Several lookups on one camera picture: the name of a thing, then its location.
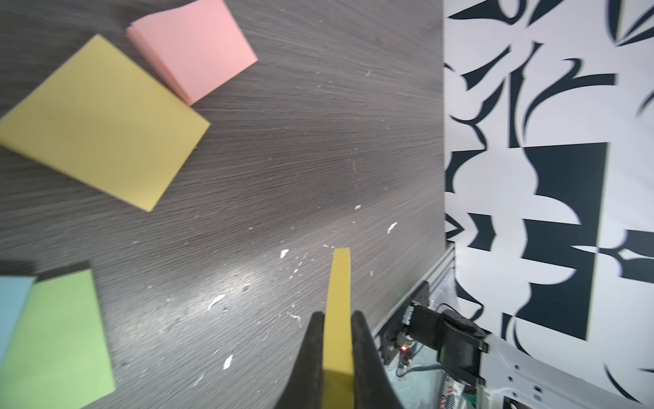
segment yellow sticky note pad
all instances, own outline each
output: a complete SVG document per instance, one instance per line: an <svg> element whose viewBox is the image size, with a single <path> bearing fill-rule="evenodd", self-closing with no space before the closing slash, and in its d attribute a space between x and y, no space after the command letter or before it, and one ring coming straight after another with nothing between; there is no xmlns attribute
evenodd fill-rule
<svg viewBox="0 0 654 409"><path fill-rule="evenodd" d="M323 409L354 409L350 315L350 249L336 249L327 292L322 345Z"/></svg>
<svg viewBox="0 0 654 409"><path fill-rule="evenodd" d="M151 211L208 127L96 35L0 118L0 145Z"/></svg>

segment green sticky note pad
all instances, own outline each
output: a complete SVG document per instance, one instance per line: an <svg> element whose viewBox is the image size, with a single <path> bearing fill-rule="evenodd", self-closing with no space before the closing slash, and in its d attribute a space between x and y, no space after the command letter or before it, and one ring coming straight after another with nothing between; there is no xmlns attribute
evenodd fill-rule
<svg viewBox="0 0 654 409"><path fill-rule="evenodd" d="M0 408L80 409L115 389L91 270L35 284L0 370Z"/></svg>

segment black and white patterned backdrop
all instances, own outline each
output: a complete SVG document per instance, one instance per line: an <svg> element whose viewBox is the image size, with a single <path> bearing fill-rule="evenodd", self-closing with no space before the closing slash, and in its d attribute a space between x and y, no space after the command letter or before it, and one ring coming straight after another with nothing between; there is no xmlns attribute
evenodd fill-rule
<svg viewBox="0 0 654 409"><path fill-rule="evenodd" d="M462 313L654 406L654 1L446 0Z"/></svg>

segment black wire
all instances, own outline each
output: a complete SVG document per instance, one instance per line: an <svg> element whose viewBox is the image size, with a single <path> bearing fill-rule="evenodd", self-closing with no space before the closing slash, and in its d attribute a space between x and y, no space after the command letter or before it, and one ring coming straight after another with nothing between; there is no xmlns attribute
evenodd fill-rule
<svg viewBox="0 0 654 409"><path fill-rule="evenodd" d="M449 304L446 303L446 302L442 302L442 303L438 304L438 305L436 306L436 308L434 308L434 311L438 312L438 308L440 308L440 306L448 306L448 307L450 307L450 310L453 310L454 312L458 313L458 311L456 310L456 308L452 307L451 305L449 305Z"/></svg>
<svg viewBox="0 0 654 409"><path fill-rule="evenodd" d="M432 364L432 365L420 365L420 366L412 366L411 368L407 369L406 371L402 372L400 375L400 368L398 367L395 370L395 376L398 378L401 378L402 376L405 376L409 372L423 372L427 370L436 370L436 369L443 369L443 365L441 364Z"/></svg>

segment pink sticky note pad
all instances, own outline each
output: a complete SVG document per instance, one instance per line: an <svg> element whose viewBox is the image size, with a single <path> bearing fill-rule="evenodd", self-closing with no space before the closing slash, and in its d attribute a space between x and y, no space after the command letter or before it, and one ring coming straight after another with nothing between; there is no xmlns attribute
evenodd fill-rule
<svg viewBox="0 0 654 409"><path fill-rule="evenodd" d="M150 14L132 23L127 37L189 105L257 60L223 0Z"/></svg>

